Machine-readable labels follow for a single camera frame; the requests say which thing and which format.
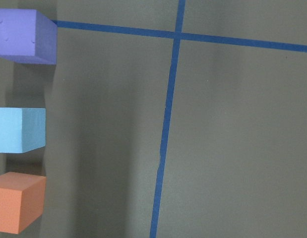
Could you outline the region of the purple foam block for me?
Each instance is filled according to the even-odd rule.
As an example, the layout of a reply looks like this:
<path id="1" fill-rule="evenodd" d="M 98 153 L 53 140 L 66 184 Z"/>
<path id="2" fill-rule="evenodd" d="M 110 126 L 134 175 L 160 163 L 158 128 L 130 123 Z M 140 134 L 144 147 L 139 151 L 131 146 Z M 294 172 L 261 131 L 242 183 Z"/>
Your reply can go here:
<path id="1" fill-rule="evenodd" d="M 0 8 L 0 58 L 57 64 L 58 27 L 35 9 Z"/>

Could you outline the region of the light blue foam block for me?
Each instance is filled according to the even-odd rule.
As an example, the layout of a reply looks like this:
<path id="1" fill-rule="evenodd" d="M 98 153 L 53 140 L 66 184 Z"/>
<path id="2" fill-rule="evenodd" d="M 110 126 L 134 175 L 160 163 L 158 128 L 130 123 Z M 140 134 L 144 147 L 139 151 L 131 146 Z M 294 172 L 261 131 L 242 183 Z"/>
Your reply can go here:
<path id="1" fill-rule="evenodd" d="M 25 153 L 45 146 L 45 108 L 0 108 L 0 153 Z"/>

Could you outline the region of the orange foam block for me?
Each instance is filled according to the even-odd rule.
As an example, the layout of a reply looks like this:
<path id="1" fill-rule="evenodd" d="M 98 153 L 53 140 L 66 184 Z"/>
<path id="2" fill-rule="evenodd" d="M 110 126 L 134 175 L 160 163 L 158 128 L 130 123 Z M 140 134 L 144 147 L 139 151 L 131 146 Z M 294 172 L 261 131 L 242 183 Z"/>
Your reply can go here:
<path id="1" fill-rule="evenodd" d="M 46 181 L 31 174 L 0 175 L 0 232 L 19 234 L 43 214 Z"/>

